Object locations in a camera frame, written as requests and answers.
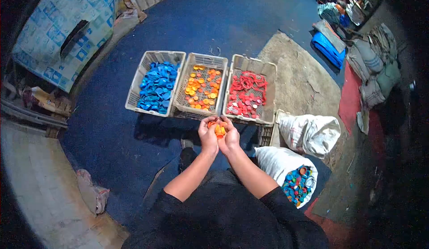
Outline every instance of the plastic crate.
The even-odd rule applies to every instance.
[[[186,53],[185,52],[176,52],[176,51],[146,51],[143,54],[142,60],[140,61],[140,64],[136,70],[136,73],[134,75],[134,78],[132,79],[132,83],[130,86],[130,91],[128,92],[128,96],[126,98],[125,102],[125,108],[141,112],[141,113],[147,113],[152,114],[156,116],[161,117],[168,117],[170,115],[171,107],[173,104],[173,97],[174,92],[177,88],[177,81],[180,77],[180,73],[183,67],[183,63],[185,62]],[[171,91],[171,97],[170,97],[170,103],[167,108],[166,114],[161,114],[156,111],[145,111],[141,108],[137,107],[137,103],[140,100],[140,85],[142,84],[142,80],[146,75],[146,72],[150,70],[150,64],[152,62],[158,62],[158,63],[164,63],[165,61],[170,62],[171,64],[177,64],[178,62],[181,62],[180,67],[177,69],[177,77],[176,82],[174,83],[173,90]]]
[[[222,71],[222,81],[219,87],[219,93],[217,98],[215,99],[214,109],[211,111],[204,111],[201,109],[196,109],[189,107],[188,101],[185,99],[187,95],[185,95],[185,88],[188,83],[188,78],[192,72],[195,72],[193,69],[194,65],[203,65],[209,69],[218,69]],[[206,54],[199,53],[189,53],[182,74],[180,75],[180,79],[178,82],[178,89],[175,92],[174,97],[174,106],[183,113],[192,113],[196,114],[196,117],[201,119],[213,115],[220,115],[221,111],[221,100],[222,93],[224,92],[224,87],[226,84],[226,76],[228,75],[228,59],[224,57],[218,56],[210,56]],[[206,80],[210,75],[202,73],[202,78]],[[201,92],[197,92],[196,96],[200,99],[206,98],[206,95]]]
[[[229,89],[233,81],[233,76],[240,76],[243,71],[253,71],[255,74],[263,75],[268,83],[265,92],[266,102],[265,106],[259,106],[256,109],[256,114],[259,115],[258,119],[247,118],[243,115],[232,115],[226,113],[229,102]],[[273,63],[265,63],[259,59],[248,58],[235,54],[231,67],[229,70],[229,79],[227,89],[225,91],[225,98],[223,100],[222,114],[228,118],[236,120],[243,120],[249,122],[255,122],[260,125],[272,126],[274,124],[275,116],[275,80],[277,78],[277,66]],[[255,96],[262,96],[262,93],[253,89],[249,90]]]
[[[267,146],[275,146],[275,147],[287,147],[286,141],[284,140],[282,134],[280,133],[280,129],[278,128],[278,119],[281,119],[283,116],[287,116],[290,114],[289,112],[285,112],[281,109],[278,109],[275,114],[275,121],[271,132],[271,137],[269,144]]]

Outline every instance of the person's left hand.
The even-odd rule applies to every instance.
[[[217,145],[217,137],[215,134],[216,125],[208,128],[207,124],[211,121],[216,121],[217,116],[211,116],[203,119],[198,128],[198,135],[201,139],[201,152],[209,155],[216,156],[219,152],[219,146]]]

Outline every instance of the pile of bottle caps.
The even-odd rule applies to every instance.
[[[212,121],[207,124],[207,127],[210,128],[212,127],[212,125],[216,125],[214,133],[216,134],[217,139],[222,139],[224,135],[227,134],[227,132],[225,131],[225,127],[227,126],[226,122],[217,123]]]
[[[296,207],[300,206],[306,196],[311,193],[314,185],[312,173],[309,166],[302,165],[286,175],[282,189],[289,201]]]
[[[265,106],[267,84],[264,76],[251,71],[243,71],[239,76],[234,75],[229,88],[226,114],[258,119],[258,108]]]
[[[137,107],[145,111],[166,114],[179,65],[165,61],[152,62],[150,67],[140,85],[140,100]]]
[[[219,94],[222,72],[203,65],[194,65],[193,69],[185,87],[185,99],[192,108],[212,111]]]

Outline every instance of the forearm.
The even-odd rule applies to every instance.
[[[182,202],[185,201],[200,185],[215,160],[215,156],[216,154],[213,153],[201,152],[188,168],[165,186],[164,192]]]
[[[277,182],[256,166],[241,148],[234,148],[226,155],[229,164],[243,185],[260,199],[278,187]]]

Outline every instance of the hand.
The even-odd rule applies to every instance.
[[[200,127],[198,128],[198,135],[201,139],[201,152],[213,156],[216,156],[219,152],[215,134],[216,125],[212,125],[212,127],[208,128],[207,124],[215,120],[217,120],[216,116],[207,117],[201,121]]]
[[[228,157],[233,150],[240,148],[240,134],[239,131],[233,126],[233,123],[224,115],[221,116],[222,120],[227,123],[225,130],[227,134],[217,141],[222,153]]]

